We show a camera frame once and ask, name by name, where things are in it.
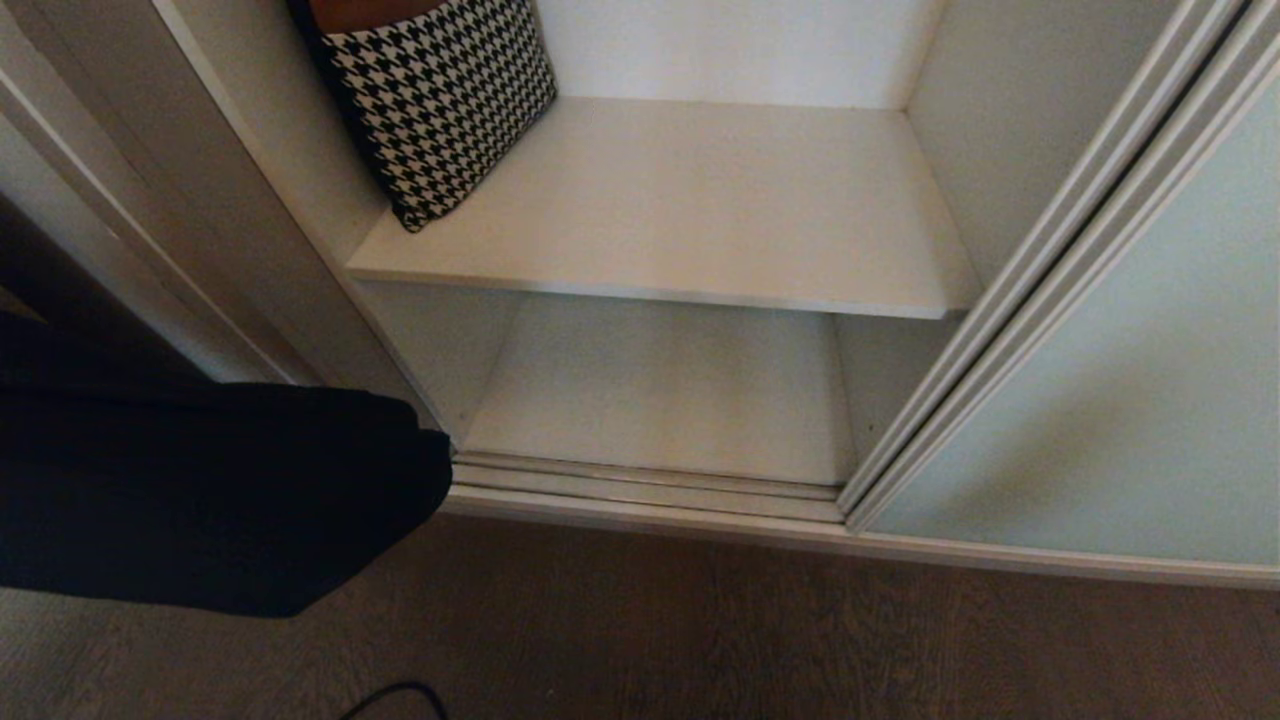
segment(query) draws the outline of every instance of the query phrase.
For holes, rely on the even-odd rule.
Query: black cable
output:
[[[416,683],[413,680],[408,680],[404,683],[392,683],[390,685],[387,685],[380,691],[370,693],[369,697],[357,702],[356,707],[348,710],[338,720],[352,720],[355,716],[364,712],[370,705],[383,700],[389,694],[394,694],[402,691],[415,691],[421,693],[422,697],[425,697],[426,701],[431,703],[431,710],[435,711],[435,716],[439,717],[439,720],[449,720],[448,714],[444,712],[444,703],[440,702],[440,696],[435,694],[435,691],[431,689],[431,685],[428,685],[426,683]]]

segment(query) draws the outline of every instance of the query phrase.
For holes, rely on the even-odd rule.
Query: cabinet side panel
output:
[[[947,5],[908,115],[984,284],[1032,229],[1176,5]]]

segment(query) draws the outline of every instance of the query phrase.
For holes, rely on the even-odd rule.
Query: closet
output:
[[[415,234],[283,3],[152,5],[458,502],[844,538],[1247,4],[538,0],[561,96]]]

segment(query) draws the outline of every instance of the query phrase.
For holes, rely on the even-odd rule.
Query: brown object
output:
[[[430,13],[448,0],[310,0],[321,32],[372,29]]]
[[[0,716],[1280,717],[1280,593],[438,515],[292,620],[0,591]],[[369,720],[428,717],[389,698]]]

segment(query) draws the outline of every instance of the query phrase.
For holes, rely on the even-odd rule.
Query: white shelf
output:
[[[929,319],[980,291],[901,113],[586,97],[422,232],[388,211],[348,269]]]
[[[827,315],[534,296],[463,450],[835,486],[845,397]]]

